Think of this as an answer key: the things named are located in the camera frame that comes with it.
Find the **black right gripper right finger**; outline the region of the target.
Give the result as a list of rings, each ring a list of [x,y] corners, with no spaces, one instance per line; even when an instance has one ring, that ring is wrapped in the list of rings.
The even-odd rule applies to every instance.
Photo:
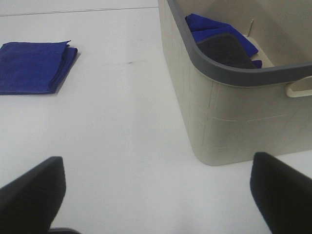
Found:
[[[271,233],[312,232],[311,178],[266,152],[257,152],[250,189]]]

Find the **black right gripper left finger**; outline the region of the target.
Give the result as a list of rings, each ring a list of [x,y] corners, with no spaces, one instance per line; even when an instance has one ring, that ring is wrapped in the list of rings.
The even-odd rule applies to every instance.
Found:
[[[0,232],[48,233],[65,192],[63,159],[52,156],[0,189]]]

